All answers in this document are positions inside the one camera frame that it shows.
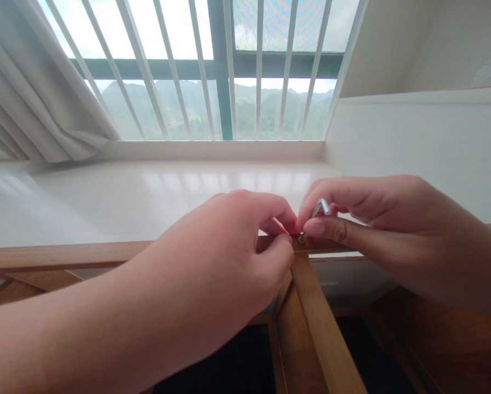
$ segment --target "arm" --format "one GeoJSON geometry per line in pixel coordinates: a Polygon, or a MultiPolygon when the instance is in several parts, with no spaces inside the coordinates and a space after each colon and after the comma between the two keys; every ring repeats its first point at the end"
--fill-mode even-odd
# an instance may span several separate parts
{"type": "Polygon", "coordinates": [[[98,278],[0,306],[0,392],[139,392],[207,356],[267,307],[293,259],[285,199],[237,191],[98,278]]]}
{"type": "Polygon", "coordinates": [[[424,297],[491,314],[491,229],[418,177],[321,179],[302,203],[297,230],[360,251],[424,297]],[[335,215],[310,220],[320,198],[335,215]]]}

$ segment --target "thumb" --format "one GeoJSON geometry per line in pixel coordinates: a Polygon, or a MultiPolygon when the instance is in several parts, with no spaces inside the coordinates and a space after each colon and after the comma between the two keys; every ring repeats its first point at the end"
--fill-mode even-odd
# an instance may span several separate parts
{"type": "Polygon", "coordinates": [[[378,257],[389,250],[391,242],[386,231],[372,229],[339,217],[316,217],[304,224],[304,232],[346,245],[367,257],[378,257]]]}
{"type": "Polygon", "coordinates": [[[269,248],[256,257],[262,271],[271,281],[279,285],[293,264],[293,256],[291,236],[280,234],[269,245],[269,248]]]}

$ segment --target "dark floor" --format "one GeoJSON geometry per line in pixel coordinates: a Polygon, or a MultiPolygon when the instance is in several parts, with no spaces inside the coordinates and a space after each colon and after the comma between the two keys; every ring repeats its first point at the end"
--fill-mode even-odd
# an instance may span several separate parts
{"type": "Polygon", "coordinates": [[[376,345],[361,317],[340,317],[337,324],[368,394],[415,394],[400,365],[376,345]]]}
{"type": "Polygon", "coordinates": [[[160,382],[153,394],[276,394],[267,326],[249,326],[211,357],[160,382]]]}
{"type": "MultiPolygon", "coordinates": [[[[373,341],[362,318],[337,319],[369,394],[414,394],[396,360],[373,341]]],[[[211,357],[155,386],[154,394],[276,394],[267,326],[249,326],[211,357]]]]}

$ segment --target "curtain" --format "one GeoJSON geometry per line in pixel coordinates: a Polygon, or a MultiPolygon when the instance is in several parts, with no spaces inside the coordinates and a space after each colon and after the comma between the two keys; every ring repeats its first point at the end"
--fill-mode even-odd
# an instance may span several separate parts
{"type": "Polygon", "coordinates": [[[0,149],[57,163],[89,158],[119,139],[37,0],[0,0],[0,149]]]}

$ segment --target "wooden furniture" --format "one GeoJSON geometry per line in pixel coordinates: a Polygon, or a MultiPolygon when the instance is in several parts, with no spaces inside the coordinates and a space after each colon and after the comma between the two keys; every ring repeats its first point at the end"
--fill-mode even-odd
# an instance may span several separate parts
{"type": "MultiPolygon", "coordinates": [[[[258,251],[273,237],[259,237],[258,251]]],[[[331,311],[310,253],[345,252],[331,241],[293,239],[295,261],[266,325],[276,392],[364,393],[334,316],[361,316],[398,362],[416,393],[491,393],[491,317],[434,304],[398,288],[372,305],[331,311]]],[[[67,270],[123,264],[149,242],[0,248],[0,305],[77,283],[67,270]]]]}
{"type": "MultiPolygon", "coordinates": [[[[257,251],[274,238],[259,237],[257,251]]],[[[364,384],[315,276],[308,254],[345,252],[332,241],[293,239],[295,263],[273,314],[251,325],[268,326],[277,393],[364,393],[364,384]]],[[[113,267],[131,259],[149,242],[0,248],[0,305],[72,285],[74,268],[113,267]]]]}
{"type": "Polygon", "coordinates": [[[430,392],[491,394],[491,316],[439,305],[400,287],[371,305],[368,324],[430,392]]]}

